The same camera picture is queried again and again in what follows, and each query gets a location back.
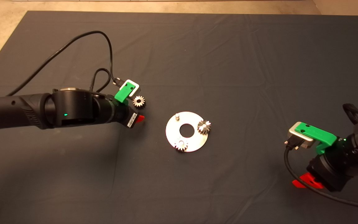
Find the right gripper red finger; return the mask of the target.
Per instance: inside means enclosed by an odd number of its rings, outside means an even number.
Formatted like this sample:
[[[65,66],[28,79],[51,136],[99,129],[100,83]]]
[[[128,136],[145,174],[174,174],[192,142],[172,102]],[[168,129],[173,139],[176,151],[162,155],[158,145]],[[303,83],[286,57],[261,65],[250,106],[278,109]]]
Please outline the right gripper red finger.
[[[324,186],[320,182],[316,181],[315,177],[311,174],[303,174],[300,176],[300,179],[315,189],[324,189]],[[297,188],[306,188],[306,186],[301,184],[298,180],[293,180],[292,184]]]

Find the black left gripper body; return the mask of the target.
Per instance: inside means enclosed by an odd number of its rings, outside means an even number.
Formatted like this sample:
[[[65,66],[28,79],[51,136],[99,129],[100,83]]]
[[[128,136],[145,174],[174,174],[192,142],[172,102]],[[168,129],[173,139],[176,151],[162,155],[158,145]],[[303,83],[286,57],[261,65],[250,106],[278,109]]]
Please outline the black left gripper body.
[[[117,123],[133,128],[138,119],[138,112],[130,106],[117,106]]]

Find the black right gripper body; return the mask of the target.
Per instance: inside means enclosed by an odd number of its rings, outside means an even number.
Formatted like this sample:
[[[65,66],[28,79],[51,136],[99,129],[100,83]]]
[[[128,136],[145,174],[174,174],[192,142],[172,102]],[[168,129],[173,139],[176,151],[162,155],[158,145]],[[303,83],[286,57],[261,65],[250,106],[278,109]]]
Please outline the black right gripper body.
[[[340,192],[352,179],[344,173],[335,170],[324,154],[314,157],[306,170],[330,192]]]

